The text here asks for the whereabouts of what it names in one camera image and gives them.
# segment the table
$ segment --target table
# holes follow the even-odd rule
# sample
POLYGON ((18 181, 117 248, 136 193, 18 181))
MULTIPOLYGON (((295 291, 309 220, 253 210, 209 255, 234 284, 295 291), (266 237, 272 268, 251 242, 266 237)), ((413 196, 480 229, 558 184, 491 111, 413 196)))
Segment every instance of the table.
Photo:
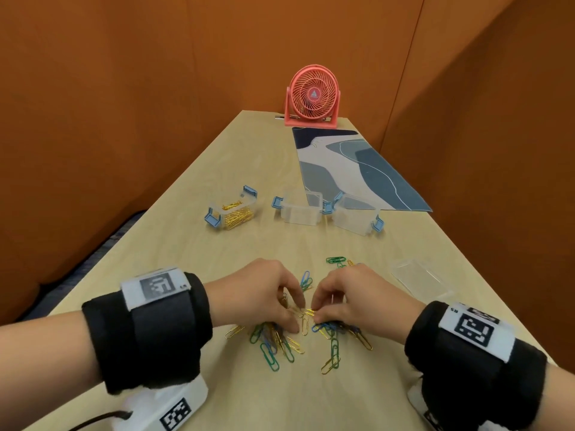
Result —
MULTIPOLYGON (((427 213, 383 211, 384 232, 368 237, 328 226, 325 219, 315 227, 284 223, 271 201, 284 189, 301 188, 302 181, 291 128, 274 115, 242 111, 53 313, 79 310, 84 301, 118 290, 122 280, 171 265, 208 282, 264 257, 282 261, 297 277, 310 270, 317 282, 334 268, 326 257, 344 255, 402 287, 390 264, 417 258, 453 286, 454 299, 509 321, 519 338, 541 347, 427 213), (203 217, 212 194, 240 191, 244 184, 258 191, 256 217, 231 231, 208 226, 203 217)), ((338 123, 355 129, 346 118, 338 123)), ((306 292, 308 303, 313 291, 306 292)), ((258 346, 248 342, 251 330, 226 340, 229 328, 214 330, 202 350, 210 394, 183 431, 426 429, 406 398, 417 373, 400 345, 368 336, 374 347, 369 352, 341 336, 340 367, 322 376, 329 342, 318 333, 299 334, 305 354, 293 364, 280 357, 281 368, 273 373, 258 346)), ((100 384, 28 430, 66 431, 118 409, 126 395, 112 397, 100 384)), ((90 427, 109 429, 105 421, 90 427)))

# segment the blue latch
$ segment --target blue latch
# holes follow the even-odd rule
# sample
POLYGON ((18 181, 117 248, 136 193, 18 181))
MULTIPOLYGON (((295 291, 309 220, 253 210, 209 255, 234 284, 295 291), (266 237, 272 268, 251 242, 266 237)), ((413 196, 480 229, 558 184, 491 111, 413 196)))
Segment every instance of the blue latch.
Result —
POLYGON ((258 191, 255 189, 252 189, 251 187, 249 187, 248 185, 244 185, 244 192, 248 195, 253 196, 254 198, 258 197, 258 191))
POLYGON ((274 200, 271 202, 271 207, 273 207, 274 209, 281 209, 283 200, 284 198, 282 198, 281 196, 275 196, 274 200))
POLYGON ((375 231, 377 231, 379 233, 384 228, 384 221, 382 221, 381 218, 379 217, 379 215, 377 215, 376 221, 373 224, 371 224, 371 226, 373 227, 373 229, 375 231))
POLYGON ((334 212, 334 206, 330 201, 323 200, 322 215, 331 215, 334 212))
POLYGON ((208 214, 204 216, 204 219, 214 228, 217 228, 221 223, 221 216, 216 219, 216 217, 213 215, 213 209, 211 207, 208 209, 208 214))
POLYGON ((343 196, 343 192, 340 192, 335 196, 334 200, 332 201, 333 208, 335 208, 335 203, 338 202, 342 196, 343 196))

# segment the fan grille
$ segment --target fan grille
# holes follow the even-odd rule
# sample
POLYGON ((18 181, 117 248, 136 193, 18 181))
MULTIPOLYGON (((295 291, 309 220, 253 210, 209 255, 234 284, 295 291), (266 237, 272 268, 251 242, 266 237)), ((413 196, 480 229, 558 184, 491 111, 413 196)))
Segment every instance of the fan grille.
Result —
POLYGON ((334 108, 338 81, 323 66, 307 66, 294 76, 290 91, 292 108, 300 118, 322 119, 334 108))

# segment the hand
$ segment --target hand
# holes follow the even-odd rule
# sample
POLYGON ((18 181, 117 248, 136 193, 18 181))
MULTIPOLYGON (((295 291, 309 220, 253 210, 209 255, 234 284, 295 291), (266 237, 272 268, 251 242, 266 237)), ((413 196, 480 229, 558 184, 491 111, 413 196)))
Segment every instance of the hand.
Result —
POLYGON ((425 304, 385 281, 364 264, 336 269, 317 285, 313 320, 342 321, 401 344, 425 304))
POLYGON ((205 287, 214 327, 275 322, 290 333, 299 332, 297 319, 278 299, 285 287, 296 305, 304 308, 304 293, 296 277, 277 260, 254 260, 205 287))

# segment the floor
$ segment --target floor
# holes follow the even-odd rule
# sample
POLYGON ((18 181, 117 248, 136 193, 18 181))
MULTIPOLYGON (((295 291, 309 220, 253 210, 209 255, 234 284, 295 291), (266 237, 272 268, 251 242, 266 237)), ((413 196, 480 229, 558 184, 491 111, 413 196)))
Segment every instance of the floor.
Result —
POLYGON ((77 266, 67 277, 62 279, 60 283, 51 286, 50 291, 46 292, 43 297, 37 302, 37 304, 28 311, 28 313, 22 318, 23 321, 29 319, 37 319, 47 316, 54 308, 64 299, 64 297, 70 293, 70 291, 76 286, 77 283, 84 278, 84 276, 90 272, 98 261, 106 255, 108 251, 111 250, 112 246, 116 245, 118 241, 125 235, 128 230, 141 218, 144 212, 137 213, 130 219, 126 221, 124 225, 120 227, 118 231, 110 236, 110 238, 104 242, 96 251, 94 251, 90 257, 88 257, 83 263, 77 266))

